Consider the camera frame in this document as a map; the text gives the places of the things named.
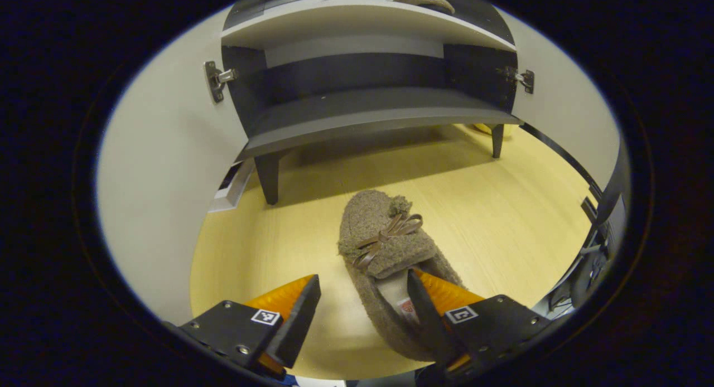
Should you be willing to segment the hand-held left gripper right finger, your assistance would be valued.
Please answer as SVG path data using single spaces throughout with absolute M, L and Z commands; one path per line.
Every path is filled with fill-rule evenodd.
M 409 269 L 407 290 L 436 366 L 482 375 L 520 356 L 550 320 L 500 294 L 483 298 L 426 271 Z

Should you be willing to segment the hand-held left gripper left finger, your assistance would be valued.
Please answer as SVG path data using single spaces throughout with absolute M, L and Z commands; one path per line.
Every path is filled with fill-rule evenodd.
M 321 298 L 317 274 L 239 303 L 223 300 L 178 327 L 181 341 L 258 376 L 295 366 Z

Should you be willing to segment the beige shoe cabinet door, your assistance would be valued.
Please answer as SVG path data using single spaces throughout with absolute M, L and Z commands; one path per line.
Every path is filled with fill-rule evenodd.
M 231 97 L 214 102 L 204 63 L 221 66 L 229 8 L 158 52 L 122 92 L 98 159 L 100 227 L 138 300 L 175 324 L 193 318 L 190 274 L 219 185 L 247 143 Z
M 498 8 L 515 42 L 518 72 L 534 74 L 532 93 L 518 90 L 513 115 L 545 134 L 605 188 L 614 173 L 620 132 L 591 77 L 561 47 Z

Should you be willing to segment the grey and beige shoe cabinet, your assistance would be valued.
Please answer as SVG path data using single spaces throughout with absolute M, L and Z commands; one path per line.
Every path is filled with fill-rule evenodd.
M 351 134 L 484 120 L 516 124 L 516 46 L 486 0 L 453 16 L 393 0 L 237 0 L 221 33 L 225 85 L 268 204 L 288 150 Z

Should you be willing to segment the metal door hinge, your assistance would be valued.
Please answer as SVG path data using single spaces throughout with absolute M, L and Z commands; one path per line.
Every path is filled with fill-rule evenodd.
M 516 67 L 505 66 L 497 67 L 496 72 L 505 77 L 505 79 L 507 79 L 508 82 L 511 82 L 511 84 L 522 85 L 526 93 L 534 93 L 535 74 L 532 70 L 519 72 Z
M 219 69 L 215 61 L 204 61 L 203 71 L 212 102 L 214 104 L 221 103 L 224 100 L 225 85 L 237 79 L 239 72 L 236 69 Z

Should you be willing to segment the white and blue object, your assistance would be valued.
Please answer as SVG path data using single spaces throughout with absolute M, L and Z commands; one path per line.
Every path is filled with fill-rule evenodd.
M 348 387 L 346 380 L 314 379 L 293 374 L 286 374 L 279 383 L 286 387 Z

